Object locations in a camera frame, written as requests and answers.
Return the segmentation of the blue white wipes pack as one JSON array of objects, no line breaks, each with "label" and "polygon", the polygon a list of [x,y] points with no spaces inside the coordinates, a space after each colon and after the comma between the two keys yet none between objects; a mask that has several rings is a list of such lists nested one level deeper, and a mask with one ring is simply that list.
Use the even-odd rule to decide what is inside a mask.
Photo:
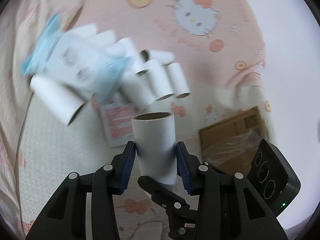
[{"label": "blue white wipes pack", "polygon": [[44,75],[78,90],[108,100],[120,86],[130,65],[129,57],[114,57],[87,39],[61,30],[61,18],[53,15],[30,56],[22,63],[23,75]]}]

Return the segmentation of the brown cardboard box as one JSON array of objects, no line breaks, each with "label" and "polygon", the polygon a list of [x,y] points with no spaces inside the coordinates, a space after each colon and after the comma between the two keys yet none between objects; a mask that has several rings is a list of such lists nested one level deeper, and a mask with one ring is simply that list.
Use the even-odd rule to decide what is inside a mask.
[{"label": "brown cardboard box", "polygon": [[268,131],[257,106],[199,130],[202,160],[227,174],[248,175]]}]

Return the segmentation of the white paper tube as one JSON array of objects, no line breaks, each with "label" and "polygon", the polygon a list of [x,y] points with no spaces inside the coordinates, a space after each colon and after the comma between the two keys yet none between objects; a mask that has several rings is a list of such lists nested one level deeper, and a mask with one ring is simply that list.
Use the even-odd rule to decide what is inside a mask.
[{"label": "white paper tube", "polygon": [[181,99],[189,96],[189,85],[181,65],[179,63],[169,64],[167,70],[176,98]]},{"label": "white paper tube", "polygon": [[162,65],[169,65],[175,62],[175,55],[169,51],[147,50],[148,59],[157,59]]},{"label": "white paper tube", "polygon": [[131,119],[140,173],[162,185],[177,180],[175,119],[170,112],[141,114]]},{"label": "white paper tube", "polygon": [[85,104],[85,101],[69,88],[45,76],[34,75],[30,88],[65,126],[71,124]]},{"label": "white paper tube", "polygon": [[145,65],[142,55],[140,55],[131,38],[122,38],[117,42],[117,44],[121,45],[125,49],[125,57],[129,57],[131,60],[128,70],[138,76],[142,76],[149,71]]},{"label": "white paper tube", "polygon": [[133,72],[124,73],[120,91],[139,111],[146,110],[155,101],[149,87]]},{"label": "white paper tube", "polygon": [[167,77],[164,67],[157,59],[150,59],[145,63],[146,68],[149,70],[148,75],[156,95],[156,100],[164,100],[174,95],[170,81]]}]

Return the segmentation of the pink white sachet pouch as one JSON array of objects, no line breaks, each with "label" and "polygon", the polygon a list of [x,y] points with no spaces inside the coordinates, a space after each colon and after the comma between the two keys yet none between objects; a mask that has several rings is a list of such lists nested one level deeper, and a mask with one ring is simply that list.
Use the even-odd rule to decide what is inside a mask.
[{"label": "pink white sachet pouch", "polygon": [[103,134],[110,148],[126,145],[133,140],[131,119],[136,109],[127,103],[119,93],[109,102],[99,103],[95,95],[91,99],[92,108],[99,115]]}]

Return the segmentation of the pink hello kitty mat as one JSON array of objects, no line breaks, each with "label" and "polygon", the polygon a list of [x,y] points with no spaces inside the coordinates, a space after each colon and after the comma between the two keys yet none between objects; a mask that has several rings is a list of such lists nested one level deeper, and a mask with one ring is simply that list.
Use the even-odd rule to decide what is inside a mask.
[{"label": "pink hello kitty mat", "polygon": [[[200,129],[252,107],[274,137],[261,79],[265,43],[247,0],[85,0],[76,25],[91,22],[131,38],[138,51],[175,55],[190,95],[155,101],[146,112],[173,113],[176,138],[190,153],[201,155]],[[23,230],[29,232],[69,173],[94,172],[122,151],[105,139],[95,102],[65,126],[33,95],[16,170]]]}]

